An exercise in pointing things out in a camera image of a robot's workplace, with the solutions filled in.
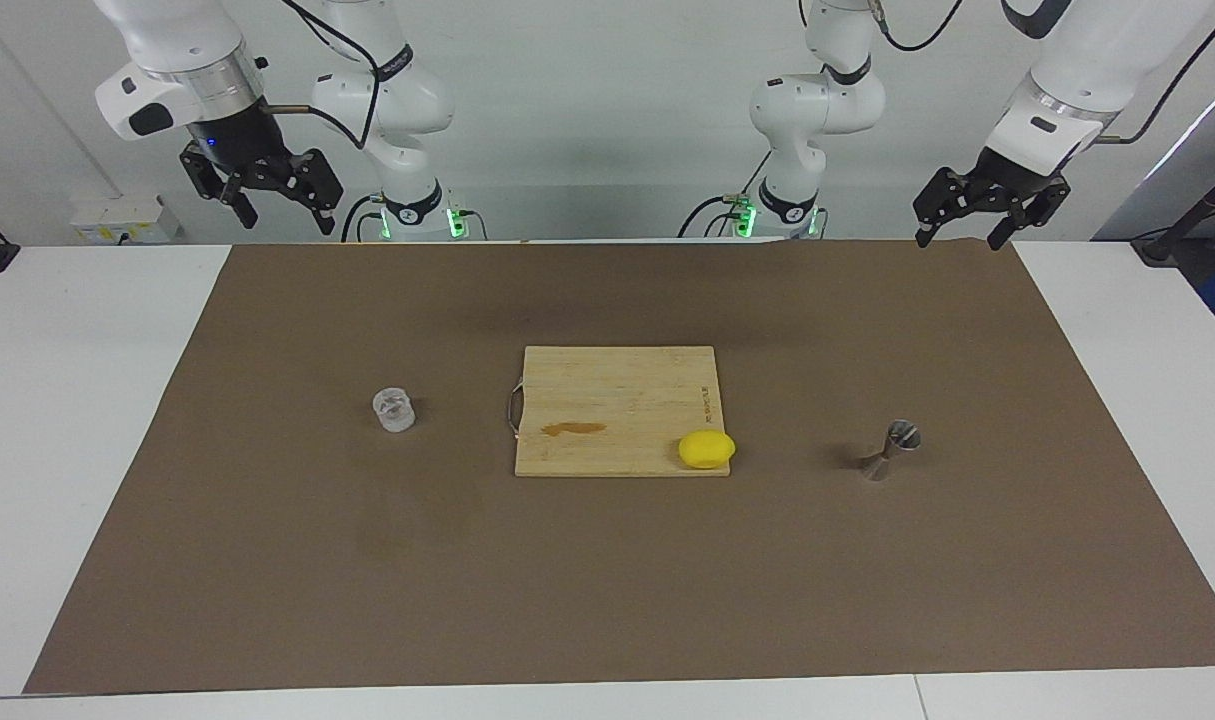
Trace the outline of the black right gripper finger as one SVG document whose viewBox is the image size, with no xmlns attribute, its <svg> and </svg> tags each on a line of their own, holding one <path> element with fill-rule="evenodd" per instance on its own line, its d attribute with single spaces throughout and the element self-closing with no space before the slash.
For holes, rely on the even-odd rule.
<svg viewBox="0 0 1215 720">
<path fill-rule="evenodd" d="M 255 227 L 258 212 L 243 192 L 241 172 L 233 172 L 228 178 L 220 177 L 217 168 L 208 155 L 203 154 L 197 143 L 187 143 L 185 149 L 179 152 L 179 161 L 200 199 L 220 202 L 234 212 L 243 228 Z"/>
<path fill-rule="evenodd" d="M 323 151 L 303 154 L 269 155 L 265 160 L 269 188 L 296 205 L 306 208 L 320 233 L 330 236 L 337 228 L 334 211 L 341 200 L 341 182 L 333 172 Z"/>
</svg>

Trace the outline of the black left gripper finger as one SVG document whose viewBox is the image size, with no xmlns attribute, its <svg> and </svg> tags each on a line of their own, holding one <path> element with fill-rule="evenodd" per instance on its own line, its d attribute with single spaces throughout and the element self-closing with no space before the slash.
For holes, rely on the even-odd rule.
<svg viewBox="0 0 1215 720">
<path fill-rule="evenodd" d="M 944 225 L 968 217 L 974 209 L 979 185 L 971 172 L 955 172 L 939 168 L 914 197 L 914 214 L 919 222 L 915 243 L 926 249 Z"/>
<path fill-rule="evenodd" d="M 1008 189 L 999 189 L 995 202 L 998 210 L 1005 212 L 1005 217 L 988 233 L 988 246 L 999 251 L 1018 231 L 1049 223 L 1070 191 L 1072 187 L 1066 178 L 1051 178 L 1045 188 L 1036 191 L 1028 199 L 1022 199 Z"/>
</svg>

